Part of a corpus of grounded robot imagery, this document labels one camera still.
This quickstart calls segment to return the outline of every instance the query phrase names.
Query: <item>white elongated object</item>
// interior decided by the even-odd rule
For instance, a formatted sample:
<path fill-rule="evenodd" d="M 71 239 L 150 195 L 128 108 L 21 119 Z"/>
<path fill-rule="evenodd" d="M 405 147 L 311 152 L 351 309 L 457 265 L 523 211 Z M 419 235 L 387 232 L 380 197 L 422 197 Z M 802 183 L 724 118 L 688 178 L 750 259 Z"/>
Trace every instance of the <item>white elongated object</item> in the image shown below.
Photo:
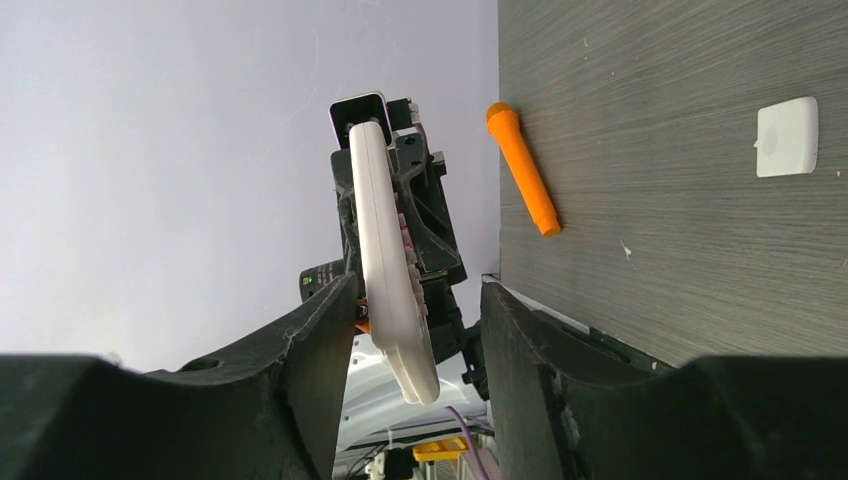
<path fill-rule="evenodd" d="M 371 337 L 407 403 L 428 405 L 439 398 L 439 379 L 407 266 L 383 132 L 366 122 L 349 136 Z"/>
<path fill-rule="evenodd" d="M 812 173 L 819 149 L 819 108 L 796 98 L 757 112 L 757 176 Z"/>

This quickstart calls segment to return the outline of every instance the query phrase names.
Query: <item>white square object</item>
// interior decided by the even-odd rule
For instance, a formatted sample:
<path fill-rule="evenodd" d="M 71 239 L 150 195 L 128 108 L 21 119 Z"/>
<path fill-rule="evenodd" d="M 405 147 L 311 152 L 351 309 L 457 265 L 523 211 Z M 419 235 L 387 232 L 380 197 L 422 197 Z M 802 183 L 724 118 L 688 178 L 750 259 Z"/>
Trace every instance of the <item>white square object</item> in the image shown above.
<path fill-rule="evenodd" d="M 819 150 L 819 107 L 813 97 L 761 108 L 757 113 L 757 176 L 812 173 Z"/>

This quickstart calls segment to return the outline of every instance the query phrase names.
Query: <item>wood grain surface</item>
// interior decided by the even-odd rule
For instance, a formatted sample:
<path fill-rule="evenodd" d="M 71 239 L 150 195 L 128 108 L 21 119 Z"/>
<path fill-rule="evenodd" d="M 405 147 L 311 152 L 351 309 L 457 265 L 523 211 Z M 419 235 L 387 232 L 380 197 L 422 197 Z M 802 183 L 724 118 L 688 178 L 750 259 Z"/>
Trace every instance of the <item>wood grain surface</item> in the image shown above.
<path fill-rule="evenodd" d="M 848 354 L 848 2 L 501 0 L 501 97 L 567 223 L 506 167 L 505 285 L 672 364 Z M 756 177 L 757 110 L 816 97 L 812 174 Z"/>

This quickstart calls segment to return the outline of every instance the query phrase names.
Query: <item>white wall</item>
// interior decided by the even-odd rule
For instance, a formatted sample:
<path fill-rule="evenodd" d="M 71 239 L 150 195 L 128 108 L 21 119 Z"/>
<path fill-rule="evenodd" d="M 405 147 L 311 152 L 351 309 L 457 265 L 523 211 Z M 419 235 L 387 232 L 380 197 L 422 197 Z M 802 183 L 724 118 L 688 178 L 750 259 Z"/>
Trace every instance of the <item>white wall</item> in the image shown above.
<path fill-rule="evenodd" d="M 331 101 L 412 96 L 471 278 L 497 266 L 495 2 L 0 1 L 0 351 L 178 368 L 341 256 Z"/>

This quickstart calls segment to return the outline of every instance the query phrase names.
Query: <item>orange microphone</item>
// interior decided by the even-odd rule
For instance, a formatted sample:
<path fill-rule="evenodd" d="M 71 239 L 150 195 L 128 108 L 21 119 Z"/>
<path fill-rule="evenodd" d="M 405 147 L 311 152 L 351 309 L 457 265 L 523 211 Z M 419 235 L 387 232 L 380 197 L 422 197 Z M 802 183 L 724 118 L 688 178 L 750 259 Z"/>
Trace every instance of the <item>orange microphone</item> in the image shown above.
<path fill-rule="evenodd" d="M 518 190 L 524 198 L 533 223 L 539 227 L 543 237 L 552 237 L 562 230 L 559 225 L 554 204 L 548 195 L 548 189 L 542 182 L 536 163 L 524 143 L 518 114 L 509 105 L 498 102 L 486 112 L 486 125 L 489 133 L 498 142 L 509 165 Z"/>

